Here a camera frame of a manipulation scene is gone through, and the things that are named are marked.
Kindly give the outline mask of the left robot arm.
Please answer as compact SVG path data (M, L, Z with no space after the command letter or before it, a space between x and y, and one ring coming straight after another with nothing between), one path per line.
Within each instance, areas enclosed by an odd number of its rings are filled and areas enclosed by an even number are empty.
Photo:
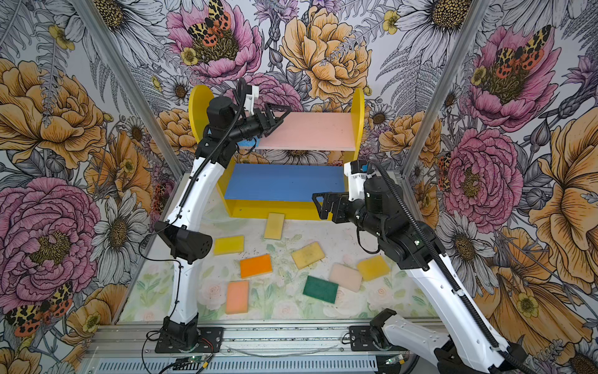
M208 123L202 129L185 191L166 221L154 225L177 263L172 311L160 329L159 352L191 352L199 344L199 313L192 297L198 287L201 261L213 246L212 237L200 231L208 199L238 144L269 136L290 113L291 107L286 105L266 103L263 108L249 110L228 97L210 101L206 109Z

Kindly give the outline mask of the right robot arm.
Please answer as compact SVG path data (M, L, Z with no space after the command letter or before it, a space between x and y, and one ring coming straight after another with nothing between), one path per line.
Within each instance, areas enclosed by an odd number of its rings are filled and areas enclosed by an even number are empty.
M441 373L533 372L523 347L503 338L475 305L441 241L410 212L390 177L352 175L349 192L315 193L312 199L320 218L350 222L375 236L379 250L423 291L446 328L436 333L386 309L370 322L380 348L403 347Z

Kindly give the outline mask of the bright yellow sponge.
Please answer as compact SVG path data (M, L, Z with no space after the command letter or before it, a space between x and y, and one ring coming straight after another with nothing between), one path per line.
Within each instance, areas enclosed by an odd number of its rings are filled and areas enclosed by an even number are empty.
M244 236L218 238L214 243L214 255L222 256L244 252Z

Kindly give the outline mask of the dull yellow sponge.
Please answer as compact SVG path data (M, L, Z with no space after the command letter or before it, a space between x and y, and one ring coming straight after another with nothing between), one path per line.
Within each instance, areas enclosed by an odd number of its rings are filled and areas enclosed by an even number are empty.
M325 253L319 243L313 242L292 252L291 257L294 260L297 269L301 270L323 260L325 258Z

